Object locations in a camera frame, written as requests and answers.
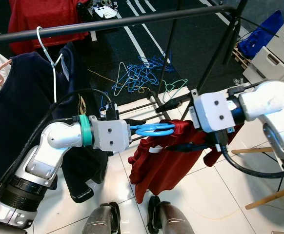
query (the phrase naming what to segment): red garment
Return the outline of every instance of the red garment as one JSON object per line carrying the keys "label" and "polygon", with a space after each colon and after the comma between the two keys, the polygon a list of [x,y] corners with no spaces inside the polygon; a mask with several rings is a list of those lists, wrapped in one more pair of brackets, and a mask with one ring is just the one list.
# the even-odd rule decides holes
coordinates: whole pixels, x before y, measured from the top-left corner
{"label": "red garment", "polygon": [[[9,33],[79,23],[76,5],[87,0],[10,0],[11,18]],[[70,34],[42,39],[45,46],[81,40],[88,33]],[[37,39],[11,43],[15,54],[32,52],[40,48]]]}
{"label": "red garment", "polygon": [[[188,142],[204,144],[206,133],[199,132],[193,127],[190,120],[162,120],[161,123],[173,123],[174,133],[168,136],[150,136],[142,139],[133,157],[128,159],[132,165],[130,182],[135,184],[135,195],[138,203],[143,202],[144,193],[149,189],[154,195],[163,190],[173,189],[178,182],[193,167],[202,153],[202,150],[183,153],[166,150],[166,146],[178,145]],[[150,147],[162,146],[159,153],[150,153]],[[213,149],[204,157],[207,166],[212,166],[222,153]]]}

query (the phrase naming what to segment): white tiled floor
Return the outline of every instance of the white tiled floor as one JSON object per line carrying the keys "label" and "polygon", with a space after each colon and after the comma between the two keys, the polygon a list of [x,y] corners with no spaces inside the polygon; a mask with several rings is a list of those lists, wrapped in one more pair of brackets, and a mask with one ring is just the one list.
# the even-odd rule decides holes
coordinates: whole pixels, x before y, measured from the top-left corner
{"label": "white tiled floor", "polygon": [[[186,88],[178,95],[187,93]],[[124,111],[150,102],[147,99],[119,107]],[[171,118],[180,119],[187,106],[169,111]],[[121,118],[144,119],[155,115],[153,106],[121,115]],[[155,118],[148,123],[158,122]],[[87,217],[103,202],[115,201],[121,210],[121,228],[124,234],[147,234],[147,205],[152,196],[147,191],[142,204],[134,198],[134,185],[129,183],[132,156],[138,142],[133,142],[125,152],[116,153],[108,162],[105,182],[97,185],[89,181],[95,196],[76,204],[70,198],[62,173],[59,173],[58,188],[48,191],[39,206],[37,218],[30,234],[79,234]],[[230,149],[268,146],[258,121],[245,124],[230,144]],[[213,167],[206,167],[202,153],[198,162],[180,183],[171,191],[162,192],[161,200],[177,206],[190,221],[196,234],[269,234],[284,232],[284,198],[269,202],[253,210],[245,205],[270,195],[277,190],[279,180],[260,179],[240,173],[222,157]],[[278,171],[278,164],[263,154],[232,155],[237,162],[261,171]]]}

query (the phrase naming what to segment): white line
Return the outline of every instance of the white line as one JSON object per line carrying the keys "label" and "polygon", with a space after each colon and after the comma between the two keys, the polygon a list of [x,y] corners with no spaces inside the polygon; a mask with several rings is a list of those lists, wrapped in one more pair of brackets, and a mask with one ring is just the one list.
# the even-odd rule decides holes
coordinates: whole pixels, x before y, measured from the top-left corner
{"label": "white line", "polygon": [[[117,18],[119,18],[119,19],[122,18],[119,13],[117,13],[116,16],[117,16]],[[143,61],[143,63],[144,63],[145,65],[149,66],[149,63],[148,63],[147,59],[145,59],[145,54],[144,54],[143,50],[141,49],[140,45],[138,44],[136,38],[135,38],[134,35],[132,34],[131,30],[128,28],[128,26],[125,26],[125,27],[123,27],[123,28],[126,30],[126,32],[127,32],[128,36],[130,37],[130,39],[131,39],[133,45],[136,47],[136,50],[138,51],[138,53],[139,53],[139,55],[140,55],[141,60]]]}
{"label": "white line", "polygon": [[[130,7],[130,9],[132,10],[133,14],[135,16],[139,16],[138,12],[136,11],[136,9],[133,7],[133,5],[131,4],[131,2],[129,0],[127,0],[127,4]],[[155,38],[153,37],[153,35],[151,34],[151,32],[148,30],[147,26],[143,23],[142,27],[146,30],[146,32],[148,33],[148,35],[151,37],[151,39],[153,40],[153,42],[155,43],[156,47],[159,49],[161,55],[163,55],[165,57],[165,52],[162,50],[161,46],[157,43],[157,41],[155,40]]]}
{"label": "white line", "polygon": [[146,5],[148,5],[148,7],[151,9],[152,12],[155,12],[155,8],[152,6],[152,4],[148,1],[148,0],[144,0]]}
{"label": "white line", "polygon": [[143,7],[141,6],[141,4],[139,3],[139,0],[134,0],[136,2],[136,5],[138,6],[138,8],[140,9],[140,11],[142,12],[142,14],[145,14],[146,11],[143,9]]}

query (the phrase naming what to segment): blue wire hanger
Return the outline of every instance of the blue wire hanger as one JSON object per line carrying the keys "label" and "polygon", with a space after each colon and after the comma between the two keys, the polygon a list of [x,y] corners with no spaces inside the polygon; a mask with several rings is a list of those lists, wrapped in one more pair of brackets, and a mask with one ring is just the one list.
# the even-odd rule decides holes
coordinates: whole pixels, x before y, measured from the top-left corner
{"label": "blue wire hanger", "polygon": [[[142,124],[136,126],[130,126],[130,129],[137,129],[136,134],[144,137],[161,137],[174,133],[174,124],[170,123],[153,123],[153,124]],[[150,132],[154,130],[168,129],[165,131]]]}

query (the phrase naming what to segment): black clothing rack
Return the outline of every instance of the black clothing rack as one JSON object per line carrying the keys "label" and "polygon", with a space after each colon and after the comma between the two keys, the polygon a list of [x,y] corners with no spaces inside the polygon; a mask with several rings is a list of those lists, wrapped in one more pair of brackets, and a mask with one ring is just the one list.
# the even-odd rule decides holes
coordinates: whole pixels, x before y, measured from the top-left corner
{"label": "black clothing rack", "polygon": [[[142,15],[137,17],[126,17],[122,19],[108,19],[103,21],[95,21],[95,22],[87,22],[87,23],[80,23],[80,24],[71,24],[71,25],[64,25],[64,26],[57,26],[57,27],[51,27],[51,28],[43,28],[40,29],[40,37],[46,38],[51,36],[59,36],[59,35],[67,35],[67,34],[73,34],[73,33],[83,33],[83,32],[90,32],[90,31],[98,31],[98,30],[105,30],[105,29],[112,29],[112,28],[119,28],[124,26],[130,26],[135,24],[142,24],[142,23],[150,23],[150,22],[157,22],[157,21],[164,21],[164,20],[174,20],[170,36],[167,44],[167,49],[165,52],[165,60],[162,67],[162,72],[159,80],[159,88],[157,93],[151,92],[148,99],[150,99],[151,96],[154,97],[155,101],[151,102],[146,105],[142,105],[124,112],[121,112],[120,114],[124,114],[129,111],[137,110],[139,108],[143,108],[149,105],[157,104],[158,106],[161,106],[162,103],[158,98],[158,94],[161,89],[162,79],[165,73],[165,66],[167,64],[168,55],[170,51],[170,47],[172,44],[172,40],[174,37],[174,32],[177,24],[177,19],[186,18],[186,17],[193,17],[193,16],[200,16],[200,15],[210,15],[215,13],[222,13],[224,15],[227,15],[230,20],[230,24],[227,26],[226,31],[217,47],[216,52],[214,53],[213,57],[211,58],[203,77],[200,79],[199,84],[197,86],[197,90],[200,93],[203,85],[205,84],[213,66],[215,65],[217,59],[219,58],[219,55],[221,54],[224,45],[228,40],[230,40],[229,47],[226,51],[226,56],[224,58],[224,62],[227,62],[228,59],[231,56],[231,52],[233,50],[234,43],[236,42],[238,31],[240,29],[240,16],[242,14],[242,11],[244,10],[247,1],[248,0],[240,0],[239,5],[237,8],[234,8],[232,6],[227,5],[221,5],[221,6],[210,6],[210,7],[200,7],[200,8],[192,8],[192,9],[186,9],[186,10],[180,10],[183,0],[178,0],[178,7],[176,11],[169,11],[169,12],[162,12],[162,13],[153,13],[148,15]],[[24,40],[30,40],[30,39],[36,39],[37,33],[36,30],[28,30],[28,31],[21,31],[16,33],[8,33],[8,34],[2,34],[0,35],[0,44],[2,43],[11,43],[11,42],[17,42],[17,41],[24,41]],[[183,120],[188,112],[188,108],[184,112],[182,119]],[[164,116],[166,119],[170,119],[167,112],[163,111],[161,114],[157,114],[153,117],[149,117],[145,120],[150,120],[152,118],[156,118],[159,116]]]}

